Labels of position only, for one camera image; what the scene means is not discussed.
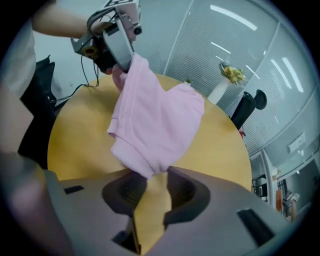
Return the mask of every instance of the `ceiling light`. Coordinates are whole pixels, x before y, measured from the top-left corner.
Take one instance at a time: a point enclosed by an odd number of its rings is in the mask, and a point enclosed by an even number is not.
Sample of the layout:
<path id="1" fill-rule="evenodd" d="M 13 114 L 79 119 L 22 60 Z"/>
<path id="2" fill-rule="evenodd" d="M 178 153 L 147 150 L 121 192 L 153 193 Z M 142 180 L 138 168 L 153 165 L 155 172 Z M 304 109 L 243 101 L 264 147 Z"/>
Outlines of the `ceiling light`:
<path id="1" fill-rule="evenodd" d="M 229 11 L 229 10 L 226 10 L 226 9 L 223 9 L 221 7 L 218 7 L 218 6 L 215 6 L 215 5 L 210 5 L 210 9 L 213 10 L 213 11 L 216 11 L 218 13 L 221 13 L 221 14 L 224 14 L 224 15 L 227 15 L 235 20 L 237 20 L 238 22 L 241 22 L 242 24 L 246 25 L 248 28 L 252 29 L 253 31 L 256 31 L 257 30 L 257 26 L 255 24 L 253 24 L 252 22 L 250 22 L 249 20 L 245 19 L 244 17 L 241 17 L 240 15 L 238 14 L 235 14 L 234 12 L 232 11 Z"/>
<path id="2" fill-rule="evenodd" d="M 291 65 L 290 61 L 287 59 L 287 58 L 282 58 L 282 61 L 284 62 L 284 64 L 286 65 L 287 69 L 289 70 L 294 82 L 295 82 L 295 85 L 296 87 L 298 88 L 298 91 L 303 93 L 304 92 L 304 89 L 302 88 L 301 86 L 301 83 L 300 83 L 300 80 L 299 80 L 299 77 L 294 69 L 294 67 Z"/>
<path id="3" fill-rule="evenodd" d="M 221 50 L 224 50 L 226 53 L 231 54 L 230 51 L 228 51 L 227 49 L 223 48 L 222 46 L 220 46 L 220 45 L 218 45 L 218 44 L 216 44 L 216 43 L 214 43 L 214 42 L 211 42 L 211 44 L 214 45 L 214 46 L 216 46 L 216 47 L 218 47 L 218 48 L 220 48 Z"/>
<path id="4" fill-rule="evenodd" d="M 283 80 L 286 84 L 286 86 L 289 88 L 289 89 L 292 89 L 287 77 L 285 76 L 285 74 L 282 72 L 281 68 L 278 66 L 278 64 L 275 62 L 274 59 L 271 60 L 271 62 L 273 63 L 273 65 L 276 67 L 276 69 L 279 71 L 280 75 L 283 77 Z"/>
<path id="5" fill-rule="evenodd" d="M 248 65 L 245 65 L 245 66 L 247 67 L 248 70 L 250 70 L 256 76 L 256 78 L 260 80 L 260 77 Z"/>

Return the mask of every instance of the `black office chair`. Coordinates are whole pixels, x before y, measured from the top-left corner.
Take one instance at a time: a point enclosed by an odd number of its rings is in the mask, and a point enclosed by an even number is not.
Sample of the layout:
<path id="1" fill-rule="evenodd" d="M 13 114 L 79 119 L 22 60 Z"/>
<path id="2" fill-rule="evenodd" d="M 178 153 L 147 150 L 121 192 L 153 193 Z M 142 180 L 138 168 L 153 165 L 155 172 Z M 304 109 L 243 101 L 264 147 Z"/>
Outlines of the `black office chair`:
<path id="1" fill-rule="evenodd" d="M 248 117 L 256 108 L 255 99 L 251 96 L 250 93 L 244 92 L 240 103 L 236 107 L 231 121 L 234 123 L 235 127 L 239 130 L 241 126 L 245 123 Z"/>
<path id="2" fill-rule="evenodd" d="M 50 105 L 52 107 L 52 110 L 57 115 L 58 110 L 61 109 L 67 103 L 68 100 L 65 100 L 60 104 L 56 105 L 57 98 L 54 96 L 54 94 L 51 91 L 51 83 L 54 75 L 55 65 L 56 64 L 54 62 L 50 62 L 50 55 L 49 55 L 45 59 L 40 60 L 36 63 L 34 74 L 38 77 L 41 83 L 41 87 L 44 91 L 44 94 L 48 98 Z"/>
<path id="3" fill-rule="evenodd" d="M 239 130 L 252 112 L 257 108 L 263 110 L 267 105 L 267 96 L 262 90 L 257 90 L 256 95 L 253 98 L 250 93 L 244 92 L 242 99 L 236 107 L 231 121 L 235 127 Z"/>
<path id="4" fill-rule="evenodd" d="M 255 108 L 258 110 L 263 110 L 267 106 L 267 95 L 262 90 L 256 90 L 254 96 Z"/>

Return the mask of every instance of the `wooden table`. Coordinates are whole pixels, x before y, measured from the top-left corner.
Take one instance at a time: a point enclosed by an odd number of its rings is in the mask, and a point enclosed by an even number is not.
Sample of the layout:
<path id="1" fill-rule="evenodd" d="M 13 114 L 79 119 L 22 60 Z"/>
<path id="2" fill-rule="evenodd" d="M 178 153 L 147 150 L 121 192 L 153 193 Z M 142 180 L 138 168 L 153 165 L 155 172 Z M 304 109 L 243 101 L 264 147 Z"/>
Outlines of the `wooden table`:
<path id="1" fill-rule="evenodd" d="M 181 82 L 157 75 L 165 90 Z M 83 87 L 60 111 L 50 136 L 48 169 L 59 180 L 99 177 L 124 168 L 111 154 L 114 138 L 107 134 L 119 97 L 111 76 L 99 79 L 97 89 Z M 235 182 L 251 190 L 251 165 L 246 146 L 230 118 L 205 100 L 200 128 L 186 154 L 174 166 Z M 166 173 L 148 180 L 135 221 L 142 253 L 164 232 L 164 213 L 171 209 Z"/>

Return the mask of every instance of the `white vase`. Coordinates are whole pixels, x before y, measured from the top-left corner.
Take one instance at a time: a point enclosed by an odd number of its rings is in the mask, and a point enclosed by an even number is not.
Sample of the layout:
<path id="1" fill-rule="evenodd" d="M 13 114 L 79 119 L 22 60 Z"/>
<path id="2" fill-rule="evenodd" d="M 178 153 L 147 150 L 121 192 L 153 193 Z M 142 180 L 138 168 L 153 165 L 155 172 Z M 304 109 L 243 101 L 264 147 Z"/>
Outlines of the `white vase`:
<path id="1" fill-rule="evenodd" d="M 230 80 L 223 76 L 221 82 L 209 94 L 207 100 L 216 105 L 225 94 L 230 83 Z"/>

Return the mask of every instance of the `pink towel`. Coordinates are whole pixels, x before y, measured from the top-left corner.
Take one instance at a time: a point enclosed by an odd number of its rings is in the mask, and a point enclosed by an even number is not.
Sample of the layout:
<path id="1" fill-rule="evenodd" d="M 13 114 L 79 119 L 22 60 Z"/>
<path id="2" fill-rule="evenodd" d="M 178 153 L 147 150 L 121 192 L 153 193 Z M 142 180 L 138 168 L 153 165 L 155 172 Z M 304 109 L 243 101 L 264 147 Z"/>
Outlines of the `pink towel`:
<path id="1" fill-rule="evenodd" d="M 107 130 L 115 137 L 111 152 L 148 179 L 166 172 L 194 139 L 204 99 L 185 84 L 164 91 L 148 61 L 136 53 L 128 74 L 114 66 L 112 77 L 121 94 Z"/>

